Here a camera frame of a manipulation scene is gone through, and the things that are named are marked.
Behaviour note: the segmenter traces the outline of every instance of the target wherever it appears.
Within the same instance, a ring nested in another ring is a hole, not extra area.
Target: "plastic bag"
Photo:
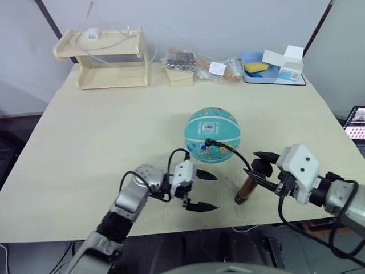
[[[200,53],[169,49],[161,58],[163,67],[169,70],[193,71],[197,80],[242,81],[244,73],[240,58],[232,57],[223,62],[215,62]]]
[[[182,71],[193,71],[196,65],[194,53],[176,49],[169,49],[161,63],[166,69]]]
[[[240,58],[232,57],[223,62],[215,62],[202,54],[195,54],[195,59],[194,75],[198,80],[242,81],[244,70]]]

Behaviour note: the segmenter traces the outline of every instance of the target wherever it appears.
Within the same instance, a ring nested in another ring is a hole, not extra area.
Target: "blue basketball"
[[[236,149],[240,143],[240,126],[231,113],[218,107],[207,107],[189,119],[185,126],[186,149],[204,163],[221,163],[232,156],[224,147],[207,147],[207,138]]]

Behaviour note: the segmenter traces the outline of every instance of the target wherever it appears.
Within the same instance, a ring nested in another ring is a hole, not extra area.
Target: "wooden table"
[[[155,63],[150,88],[82,91],[75,87],[78,71],[75,65],[0,191],[0,242],[85,239],[117,197],[123,174],[144,163],[166,169],[171,151],[184,146],[189,117],[210,106],[237,119],[239,151],[250,162],[254,151],[280,154],[303,143],[322,175],[330,170],[365,183],[365,160],[309,81],[305,87],[196,82],[173,90]],[[181,160],[176,156],[175,164]],[[262,187],[243,205],[234,202],[246,179],[237,157],[198,165],[218,181],[195,183],[190,197],[219,209],[196,213],[178,199],[149,199],[130,235],[279,222],[278,197]],[[328,216],[292,198],[284,214],[291,221]]]

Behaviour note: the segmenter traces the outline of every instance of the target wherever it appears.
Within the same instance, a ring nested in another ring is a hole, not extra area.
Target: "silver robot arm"
[[[330,231],[328,242],[311,237],[318,243],[330,248],[332,252],[342,258],[350,259],[359,265],[365,263],[354,258],[359,253],[365,240],[349,253],[335,247],[334,239],[337,229],[344,225],[365,238],[365,186],[353,180],[344,178],[332,172],[325,177],[319,175],[319,164],[314,155],[302,144],[286,147],[281,155],[272,152],[255,152],[260,160],[269,164],[276,164],[280,169],[279,184],[274,184],[253,170],[246,173],[261,186],[275,192],[279,197],[278,213],[284,224],[305,236],[311,237],[305,231],[288,223],[282,211],[286,196],[292,196],[301,204],[312,203],[336,217]]]
[[[127,174],[133,174],[130,183],[120,191],[96,231],[91,232],[81,245],[66,270],[67,274],[107,274],[114,267],[113,263],[121,253],[123,241],[149,196],[164,202],[170,201],[171,197],[180,198],[183,200],[182,206],[190,211],[204,212],[217,208],[207,203],[190,202],[188,192],[196,178],[217,178],[198,170],[189,159],[177,165],[173,175],[149,164],[139,166]]]

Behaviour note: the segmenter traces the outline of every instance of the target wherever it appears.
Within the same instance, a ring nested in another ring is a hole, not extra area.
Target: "white wall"
[[[364,11],[364,0],[336,0],[304,58],[305,75],[342,118],[365,105]]]
[[[78,29],[90,0],[43,0],[61,32]],[[169,47],[196,50],[218,60],[265,47],[284,52],[305,46],[329,0],[94,0],[119,28],[143,26],[154,33],[159,57]],[[94,7],[87,27],[110,28]],[[150,51],[153,42],[146,35]]]
[[[72,62],[52,53],[57,38],[33,0],[0,1],[0,116],[43,112]]]

